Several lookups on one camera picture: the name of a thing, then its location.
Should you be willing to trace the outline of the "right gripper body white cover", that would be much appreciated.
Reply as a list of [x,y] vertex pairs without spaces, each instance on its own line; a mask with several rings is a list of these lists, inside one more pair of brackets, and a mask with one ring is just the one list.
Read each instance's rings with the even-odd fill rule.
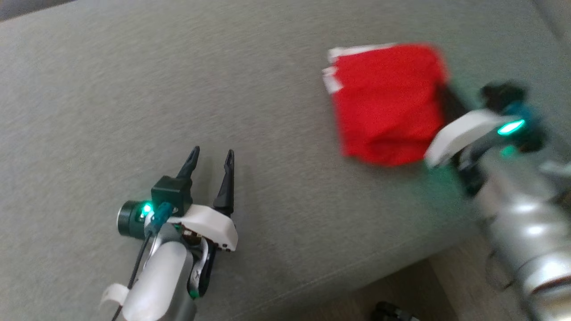
[[484,184],[483,173],[477,168],[481,153],[473,152],[473,145],[488,134],[500,138],[513,136],[524,130],[527,124],[518,116],[499,115],[486,109],[469,111],[437,133],[424,155],[424,161],[430,168],[451,162],[466,195],[473,197]]

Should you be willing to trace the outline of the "grey sofa seat cushion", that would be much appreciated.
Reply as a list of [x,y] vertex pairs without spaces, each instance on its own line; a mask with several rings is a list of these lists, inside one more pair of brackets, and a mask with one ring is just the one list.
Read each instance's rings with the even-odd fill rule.
[[571,56],[530,0],[77,0],[0,22],[0,321],[109,321],[139,240],[116,214],[235,151],[239,242],[197,321],[287,320],[473,234],[446,168],[340,153],[334,47],[422,42],[459,93],[514,80],[571,144]]

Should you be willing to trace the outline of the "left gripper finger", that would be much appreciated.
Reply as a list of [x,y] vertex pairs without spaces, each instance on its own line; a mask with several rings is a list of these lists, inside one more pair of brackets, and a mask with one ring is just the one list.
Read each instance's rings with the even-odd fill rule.
[[199,154],[200,154],[200,146],[194,146],[194,148],[188,155],[188,158],[183,163],[182,168],[179,170],[177,174],[177,179],[191,180],[191,175],[198,163]]
[[218,195],[213,201],[213,209],[230,218],[234,213],[235,154],[233,149],[227,152],[223,169],[225,173]]

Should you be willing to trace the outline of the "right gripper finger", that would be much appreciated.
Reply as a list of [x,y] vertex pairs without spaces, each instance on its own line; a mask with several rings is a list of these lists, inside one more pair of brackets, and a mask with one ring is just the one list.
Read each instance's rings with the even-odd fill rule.
[[440,85],[440,102],[445,125],[449,125],[469,112],[469,108],[450,85]]

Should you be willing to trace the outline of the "red white sports shirt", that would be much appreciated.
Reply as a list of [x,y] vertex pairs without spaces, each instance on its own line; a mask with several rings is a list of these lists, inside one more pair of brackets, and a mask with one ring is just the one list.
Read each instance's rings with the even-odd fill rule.
[[448,70],[427,43],[355,45],[328,50],[322,70],[340,151],[373,166],[420,162],[444,126],[440,90]]

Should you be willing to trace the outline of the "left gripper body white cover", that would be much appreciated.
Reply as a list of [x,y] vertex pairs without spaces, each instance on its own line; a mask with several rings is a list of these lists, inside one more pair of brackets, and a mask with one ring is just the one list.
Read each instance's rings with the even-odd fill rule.
[[[122,236],[145,240],[145,228],[154,211],[150,202],[127,201],[117,215],[117,228]],[[230,217],[208,206],[191,205],[183,217],[170,217],[159,232],[151,236],[149,256],[167,242],[178,242],[193,258],[192,270],[184,274],[192,298],[203,297],[210,284],[218,250],[234,252],[238,235]]]

